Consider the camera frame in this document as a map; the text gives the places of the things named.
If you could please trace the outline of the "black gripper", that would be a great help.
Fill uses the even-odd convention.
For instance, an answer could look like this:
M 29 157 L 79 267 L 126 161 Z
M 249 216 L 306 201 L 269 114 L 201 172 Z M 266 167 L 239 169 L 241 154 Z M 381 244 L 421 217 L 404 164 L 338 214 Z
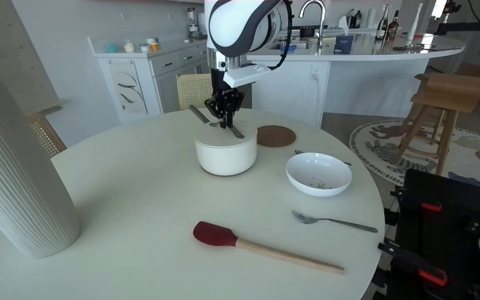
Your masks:
M 243 92 L 231 89 L 223 82 L 223 72 L 211 69 L 211 97 L 204 101 L 204 107 L 213 117 L 224 121 L 226 129 L 233 129 L 233 117 L 243 102 Z

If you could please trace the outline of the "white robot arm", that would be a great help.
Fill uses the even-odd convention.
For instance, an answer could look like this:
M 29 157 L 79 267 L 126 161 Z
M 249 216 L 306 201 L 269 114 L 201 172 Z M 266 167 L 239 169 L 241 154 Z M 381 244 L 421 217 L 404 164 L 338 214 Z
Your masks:
M 204 107 L 221 129 L 234 129 L 233 116 L 243 102 L 239 87 L 276 71 L 286 52 L 271 67 L 249 64 L 244 57 L 279 37 L 289 42 L 291 21 L 291 0 L 204 0 L 206 49 L 211 56 L 211 99 Z

